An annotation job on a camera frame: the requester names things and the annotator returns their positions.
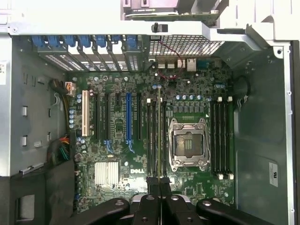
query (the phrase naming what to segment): beige pci slot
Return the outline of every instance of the beige pci slot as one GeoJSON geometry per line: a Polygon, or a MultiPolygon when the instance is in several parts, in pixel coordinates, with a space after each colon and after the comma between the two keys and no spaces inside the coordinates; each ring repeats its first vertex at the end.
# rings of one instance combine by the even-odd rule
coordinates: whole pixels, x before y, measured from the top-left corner
{"type": "Polygon", "coordinates": [[[90,93],[82,91],[82,136],[90,135],[90,93]]]}

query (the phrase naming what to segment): gray metal panel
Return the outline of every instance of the gray metal panel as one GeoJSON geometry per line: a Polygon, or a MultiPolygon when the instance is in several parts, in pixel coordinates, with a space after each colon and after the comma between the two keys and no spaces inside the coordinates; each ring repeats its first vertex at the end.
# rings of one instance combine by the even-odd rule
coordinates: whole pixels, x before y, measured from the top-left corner
{"type": "Polygon", "coordinates": [[[5,85],[0,85],[0,176],[10,175],[10,97],[11,97],[12,40],[9,35],[0,35],[0,63],[6,63],[5,85]]]}
{"type": "MultiPolygon", "coordinates": [[[[53,105],[54,92],[48,88],[48,82],[52,78],[63,79],[63,73],[33,54],[30,42],[21,39],[23,41],[19,41],[19,37],[13,40],[12,75],[8,78],[11,79],[12,88],[11,143],[10,148],[6,148],[8,153],[10,149],[10,159],[7,160],[10,163],[7,174],[9,176],[28,166],[45,162],[49,144],[48,133],[50,132],[51,139],[54,140],[65,131],[62,102],[53,105]],[[23,106],[28,107],[27,117],[22,116],[23,106]],[[21,139],[25,135],[26,146],[22,146],[21,139]]],[[[1,104],[1,108],[8,114],[10,107],[1,104]]]]}
{"type": "Polygon", "coordinates": [[[251,68],[246,74],[251,95],[241,112],[234,114],[237,206],[276,225],[293,224],[288,217],[293,199],[287,193],[293,191],[289,189],[293,183],[287,176],[293,176],[293,167],[287,145],[292,137],[287,134],[292,127],[286,117],[284,60],[275,58],[270,49],[253,58],[251,68]],[[270,184],[269,163],[278,165],[278,187],[270,184]]]}

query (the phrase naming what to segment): blue pcie slot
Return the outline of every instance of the blue pcie slot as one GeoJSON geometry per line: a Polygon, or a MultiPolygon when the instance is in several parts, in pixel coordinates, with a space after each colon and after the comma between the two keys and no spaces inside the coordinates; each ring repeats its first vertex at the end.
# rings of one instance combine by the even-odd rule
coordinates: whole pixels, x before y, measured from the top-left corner
{"type": "Polygon", "coordinates": [[[129,150],[132,153],[135,151],[132,149],[132,98],[131,93],[126,93],[126,144],[128,144],[129,150]]]}

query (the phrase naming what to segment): motherboard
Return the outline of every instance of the motherboard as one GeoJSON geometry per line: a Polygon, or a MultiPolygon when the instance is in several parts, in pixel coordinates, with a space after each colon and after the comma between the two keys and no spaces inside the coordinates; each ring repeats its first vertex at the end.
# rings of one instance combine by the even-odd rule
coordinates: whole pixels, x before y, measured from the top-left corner
{"type": "Polygon", "coordinates": [[[77,212],[146,194],[148,176],[169,177],[194,204],[234,204],[232,73],[214,60],[177,73],[69,75],[77,212]]]}

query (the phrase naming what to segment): black pcie slot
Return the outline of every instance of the black pcie slot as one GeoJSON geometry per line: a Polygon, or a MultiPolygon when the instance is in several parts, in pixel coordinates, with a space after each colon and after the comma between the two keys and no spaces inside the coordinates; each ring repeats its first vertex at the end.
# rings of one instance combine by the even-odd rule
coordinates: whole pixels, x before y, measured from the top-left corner
{"type": "Polygon", "coordinates": [[[217,172],[217,149],[216,149],[216,104],[210,104],[210,143],[211,143],[211,168],[214,173],[217,172]]]}
{"type": "Polygon", "coordinates": [[[163,102],[162,104],[162,118],[161,118],[161,124],[162,124],[162,129],[163,129],[163,132],[162,132],[162,151],[163,151],[163,176],[167,176],[167,145],[166,145],[166,129],[167,129],[167,126],[166,126],[166,121],[167,121],[167,117],[166,117],[166,102],[163,102]]]}
{"type": "Polygon", "coordinates": [[[137,139],[142,139],[142,94],[137,93],[136,95],[136,108],[137,108],[137,114],[136,114],[136,135],[137,139]]]}
{"type": "Polygon", "coordinates": [[[216,172],[221,171],[221,165],[222,165],[222,158],[221,158],[221,149],[220,149],[220,133],[221,133],[221,127],[220,127],[220,104],[215,104],[216,107],[216,160],[217,160],[217,169],[216,172]]]}
{"type": "Polygon", "coordinates": [[[225,104],[220,105],[220,149],[221,149],[221,172],[226,172],[226,151],[225,151],[225,104]]]}
{"type": "Polygon", "coordinates": [[[151,175],[151,118],[150,118],[150,104],[147,104],[147,172],[148,176],[151,175]]]}
{"type": "Polygon", "coordinates": [[[230,171],[230,144],[229,144],[229,105],[225,104],[225,149],[226,149],[226,169],[227,173],[231,173],[230,171]]]}
{"type": "Polygon", "coordinates": [[[153,176],[156,177],[157,175],[157,168],[156,168],[156,137],[157,137],[157,113],[156,113],[156,102],[152,102],[152,162],[153,162],[153,176]]]}
{"type": "Polygon", "coordinates": [[[109,140],[109,125],[110,125],[110,107],[109,107],[109,94],[104,95],[104,112],[105,112],[105,119],[104,119],[104,140],[109,140]]]}

